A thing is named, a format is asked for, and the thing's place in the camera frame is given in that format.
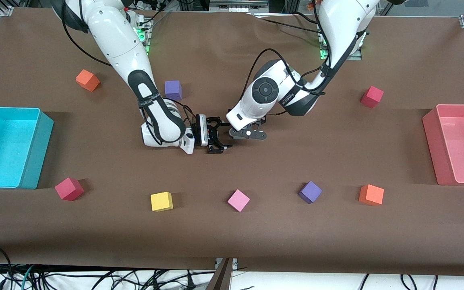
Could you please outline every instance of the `magenta cube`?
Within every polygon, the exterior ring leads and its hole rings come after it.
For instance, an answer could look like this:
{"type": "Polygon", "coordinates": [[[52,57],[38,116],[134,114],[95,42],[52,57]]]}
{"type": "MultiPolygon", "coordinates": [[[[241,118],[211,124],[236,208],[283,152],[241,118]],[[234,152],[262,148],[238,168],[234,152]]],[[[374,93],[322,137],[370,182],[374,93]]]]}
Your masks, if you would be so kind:
{"type": "Polygon", "coordinates": [[[230,197],[228,204],[230,204],[237,211],[242,211],[247,203],[250,201],[250,198],[245,196],[239,189],[230,197]]]}
{"type": "Polygon", "coordinates": [[[182,85],[180,81],[166,81],[164,88],[168,99],[174,99],[175,101],[182,99],[182,85]]]}
{"type": "Polygon", "coordinates": [[[370,109],[375,108],[377,104],[383,98],[384,92],[379,90],[378,88],[371,86],[368,91],[366,91],[365,95],[361,99],[361,104],[369,107],[370,109]]]}
{"type": "Polygon", "coordinates": [[[314,182],[309,181],[308,184],[298,193],[298,195],[305,201],[307,204],[312,204],[316,199],[322,194],[322,189],[318,187],[314,182]]]}
{"type": "Polygon", "coordinates": [[[55,186],[55,190],[57,190],[60,198],[68,201],[76,200],[83,193],[79,181],[70,177],[55,186]]]}

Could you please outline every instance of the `brown table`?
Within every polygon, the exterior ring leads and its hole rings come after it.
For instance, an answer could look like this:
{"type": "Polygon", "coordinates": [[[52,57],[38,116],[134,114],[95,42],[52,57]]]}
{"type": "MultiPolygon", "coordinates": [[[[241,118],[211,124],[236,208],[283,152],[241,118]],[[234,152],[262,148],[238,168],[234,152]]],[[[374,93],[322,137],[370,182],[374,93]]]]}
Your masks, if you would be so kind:
{"type": "MultiPolygon", "coordinates": [[[[142,144],[131,90],[70,43],[52,10],[15,9],[0,20],[0,106],[39,107],[55,126],[39,189],[0,190],[0,246],[15,263],[213,268],[237,257],[249,270],[464,275],[464,187],[436,184],[421,123],[439,103],[464,104],[464,29],[384,17],[370,30],[363,61],[348,61],[310,114],[269,117],[265,141],[187,155],[142,144]],[[95,92],[75,83],[83,68],[100,78],[95,92]],[[373,110],[359,103],[370,85],[385,91],[373,110]],[[68,176],[88,189],[75,202],[53,189],[68,176]],[[323,189],[313,205],[297,195],[309,180],[323,189]],[[357,201],[368,183],[384,205],[357,201]],[[226,203],[235,189],[251,198],[242,213],[226,203]],[[151,211],[161,191],[174,210],[151,211]]],[[[103,59],[90,35],[73,35],[103,59]]],[[[171,13],[153,30],[151,66],[161,92],[179,79],[185,104],[224,118],[261,50],[305,72],[321,63],[315,39],[243,13],[171,13]]]]}

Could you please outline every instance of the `white robotic arm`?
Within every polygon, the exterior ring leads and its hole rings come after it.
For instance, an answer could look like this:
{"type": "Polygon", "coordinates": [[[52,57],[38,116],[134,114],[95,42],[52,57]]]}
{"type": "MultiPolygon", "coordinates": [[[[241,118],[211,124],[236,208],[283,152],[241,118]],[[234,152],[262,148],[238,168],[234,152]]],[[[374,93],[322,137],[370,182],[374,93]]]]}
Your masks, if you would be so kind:
{"type": "MultiPolygon", "coordinates": [[[[390,2],[401,4],[403,1],[390,2]]],[[[319,20],[322,33],[327,37],[329,57],[317,71],[315,79],[308,83],[282,60],[268,61],[256,73],[239,103],[226,115],[234,129],[239,131],[255,123],[276,102],[292,116],[307,114],[347,57],[362,44],[378,2],[324,0],[320,6],[319,20]]]]}
{"type": "Polygon", "coordinates": [[[135,93],[145,121],[141,130],[145,145],[177,146],[191,154],[191,128],[184,125],[175,103],[163,99],[157,90],[134,29],[138,15],[125,11],[121,0],[56,0],[52,6],[68,26],[90,31],[109,64],[135,93]]]}

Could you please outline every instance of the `purple cube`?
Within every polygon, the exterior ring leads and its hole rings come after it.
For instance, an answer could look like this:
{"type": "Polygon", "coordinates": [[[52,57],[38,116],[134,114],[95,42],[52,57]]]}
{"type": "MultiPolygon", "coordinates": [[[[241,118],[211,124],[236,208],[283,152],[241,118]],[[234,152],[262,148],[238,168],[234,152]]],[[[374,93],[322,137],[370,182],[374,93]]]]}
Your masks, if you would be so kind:
{"type": "Polygon", "coordinates": [[[174,99],[175,101],[182,99],[182,85],[180,81],[166,81],[164,92],[168,99],[174,99]]]}
{"type": "Polygon", "coordinates": [[[312,204],[322,193],[322,189],[315,185],[314,182],[309,181],[308,184],[298,193],[298,195],[307,202],[307,204],[312,204]]]}

